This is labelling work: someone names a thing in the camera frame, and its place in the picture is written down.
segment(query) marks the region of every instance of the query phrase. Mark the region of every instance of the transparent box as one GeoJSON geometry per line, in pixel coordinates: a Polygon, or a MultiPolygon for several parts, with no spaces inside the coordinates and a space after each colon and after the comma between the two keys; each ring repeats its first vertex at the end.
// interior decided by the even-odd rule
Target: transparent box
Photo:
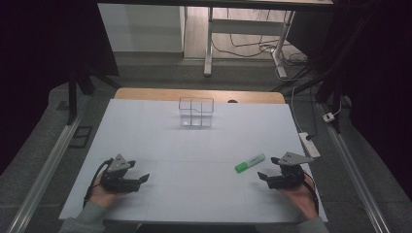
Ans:
{"type": "Polygon", "coordinates": [[[213,108],[214,100],[212,98],[180,98],[181,125],[212,126],[213,108]]]}

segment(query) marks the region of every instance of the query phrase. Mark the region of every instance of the metal frame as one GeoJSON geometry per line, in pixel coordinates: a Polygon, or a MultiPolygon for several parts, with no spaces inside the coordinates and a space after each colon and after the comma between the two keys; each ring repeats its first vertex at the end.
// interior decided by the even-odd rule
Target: metal frame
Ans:
{"type": "Polygon", "coordinates": [[[69,142],[72,139],[72,136],[83,117],[84,110],[89,99],[90,96],[86,95],[83,96],[80,100],[78,113],[74,118],[73,123],[64,127],[63,131],[60,134],[60,137],[57,140],[57,143],[51,150],[51,154],[49,155],[48,160],[46,160],[39,176],[27,193],[7,232],[24,232],[52,179],[52,176],[61,160],[61,157],[63,156],[64,152],[66,152],[69,142]]]}
{"type": "MultiPolygon", "coordinates": [[[[321,115],[325,115],[326,111],[321,104],[317,104],[321,115]]],[[[366,212],[369,215],[370,221],[375,228],[375,231],[378,233],[390,233],[388,224],[386,223],[379,206],[377,205],[375,198],[372,196],[372,193],[369,191],[369,188],[364,181],[358,166],[353,159],[348,147],[345,144],[342,136],[334,130],[331,124],[327,125],[327,131],[329,132],[330,138],[335,144],[342,162],[345,165],[346,171],[349,174],[349,177],[352,180],[352,184],[355,187],[355,190],[360,197],[360,200],[365,206],[366,212]]]]}

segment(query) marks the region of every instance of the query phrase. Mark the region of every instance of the hand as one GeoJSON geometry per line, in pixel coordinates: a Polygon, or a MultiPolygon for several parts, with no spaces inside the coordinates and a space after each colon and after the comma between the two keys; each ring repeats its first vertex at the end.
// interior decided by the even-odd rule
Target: hand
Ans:
{"type": "MultiPolygon", "coordinates": [[[[315,184],[312,182],[312,180],[306,173],[305,181],[309,183],[309,185],[313,189],[315,189],[315,184]]],[[[296,206],[302,212],[306,220],[318,217],[313,196],[309,189],[305,187],[303,184],[294,188],[279,189],[279,191],[281,191],[291,200],[293,205],[296,206]]]]}
{"type": "Polygon", "coordinates": [[[114,193],[107,191],[100,185],[101,177],[102,174],[100,174],[96,178],[96,181],[94,181],[93,191],[91,192],[88,201],[94,202],[95,204],[108,209],[119,197],[127,194],[127,192],[114,193]]]}

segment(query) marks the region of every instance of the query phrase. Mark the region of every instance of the green highlighter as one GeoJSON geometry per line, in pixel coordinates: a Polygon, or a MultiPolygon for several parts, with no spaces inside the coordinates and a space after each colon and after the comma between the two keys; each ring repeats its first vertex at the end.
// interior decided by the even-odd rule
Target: green highlighter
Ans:
{"type": "Polygon", "coordinates": [[[261,161],[264,160],[264,154],[260,153],[258,155],[256,155],[255,157],[244,161],[243,163],[237,165],[236,167],[234,167],[234,169],[236,170],[237,173],[241,173],[243,171],[245,171],[246,169],[255,166],[256,164],[260,163],[261,161]]]}

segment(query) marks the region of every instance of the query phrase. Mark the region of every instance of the wooden edge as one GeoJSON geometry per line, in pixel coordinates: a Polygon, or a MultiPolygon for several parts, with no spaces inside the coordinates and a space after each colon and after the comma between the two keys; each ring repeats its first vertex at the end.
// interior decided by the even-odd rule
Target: wooden edge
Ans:
{"type": "Polygon", "coordinates": [[[245,104],[285,104],[285,98],[279,92],[123,87],[119,88],[115,95],[115,99],[160,101],[179,101],[181,97],[213,98],[219,103],[235,100],[245,104]]]}

